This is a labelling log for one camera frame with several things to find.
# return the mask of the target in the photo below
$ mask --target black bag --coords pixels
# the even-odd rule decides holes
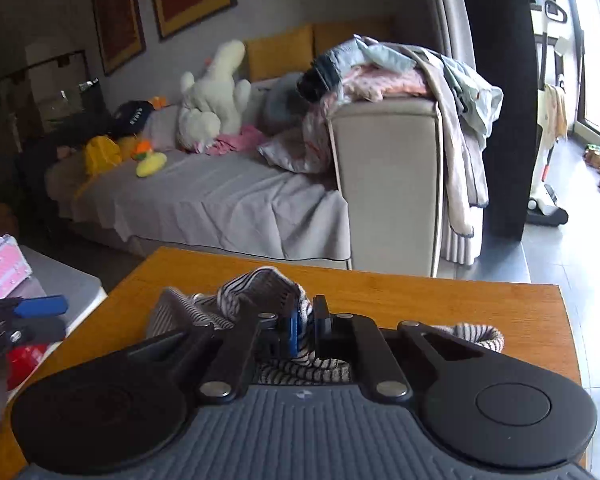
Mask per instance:
[[[113,140],[139,134],[154,111],[148,101],[127,101],[113,114],[109,137]]]

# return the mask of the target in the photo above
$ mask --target wall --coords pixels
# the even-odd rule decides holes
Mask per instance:
[[[237,7],[159,41],[152,0],[138,0],[146,51],[110,77],[104,77],[91,0],[80,0],[78,26],[85,32],[91,73],[99,77],[107,107],[154,95],[178,98],[180,76],[198,73],[218,44],[238,38],[270,36],[307,22],[326,22],[404,11],[401,0],[237,0]]]

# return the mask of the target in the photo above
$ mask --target sofa armrest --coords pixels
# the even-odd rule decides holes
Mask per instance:
[[[330,134],[349,203],[357,270],[435,276],[442,220],[442,124],[434,101],[387,98],[337,111]]]

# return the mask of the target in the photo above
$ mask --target blue handle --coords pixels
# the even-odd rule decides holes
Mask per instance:
[[[46,298],[32,298],[22,300],[14,309],[16,316],[27,317],[48,317],[60,316],[69,308],[64,296],[47,296]]]

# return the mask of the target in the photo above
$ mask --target gray bedsheet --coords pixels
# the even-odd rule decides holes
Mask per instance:
[[[78,197],[79,155],[47,173],[61,214],[97,222],[127,240],[138,236],[254,256],[304,260],[350,257],[347,202],[328,175],[269,166],[257,153],[167,152],[167,165],[136,177],[128,161]]]

